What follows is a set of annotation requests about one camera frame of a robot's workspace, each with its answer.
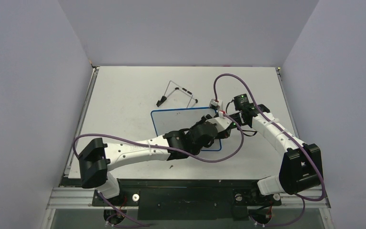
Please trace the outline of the blue framed whiteboard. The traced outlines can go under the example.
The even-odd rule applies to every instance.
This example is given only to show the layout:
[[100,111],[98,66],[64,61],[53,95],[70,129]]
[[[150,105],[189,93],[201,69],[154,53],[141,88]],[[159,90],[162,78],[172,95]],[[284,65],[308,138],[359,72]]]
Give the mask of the blue framed whiteboard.
[[205,115],[215,116],[216,111],[208,107],[160,109],[151,111],[157,136],[171,131],[190,128]]

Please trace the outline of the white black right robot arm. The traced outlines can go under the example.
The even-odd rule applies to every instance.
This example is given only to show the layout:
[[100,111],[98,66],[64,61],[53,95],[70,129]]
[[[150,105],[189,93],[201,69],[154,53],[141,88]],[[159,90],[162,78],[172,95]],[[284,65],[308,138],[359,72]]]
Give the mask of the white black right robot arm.
[[323,179],[320,148],[308,145],[284,128],[263,104],[255,105],[247,94],[232,100],[235,113],[232,118],[240,125],[247,125],[263,136],[282,158],[278,175],[260,179],[250,190],[250,199],[261,204],[269,195],[290,195],[318,186]]

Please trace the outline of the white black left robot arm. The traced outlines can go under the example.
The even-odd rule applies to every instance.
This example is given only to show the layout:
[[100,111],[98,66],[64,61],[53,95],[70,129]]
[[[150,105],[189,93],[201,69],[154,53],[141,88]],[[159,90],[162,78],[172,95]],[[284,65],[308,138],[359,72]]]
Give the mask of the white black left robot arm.
[[111,205],[123,199],[119,181],[110,172],[146,161],[170,161],[197,156],[221,131],[215,119],[203,118],[190,128],[170,131],[156,138],[130,143],[105,143],[92,139],[78,154],[82,188],[96,188]]

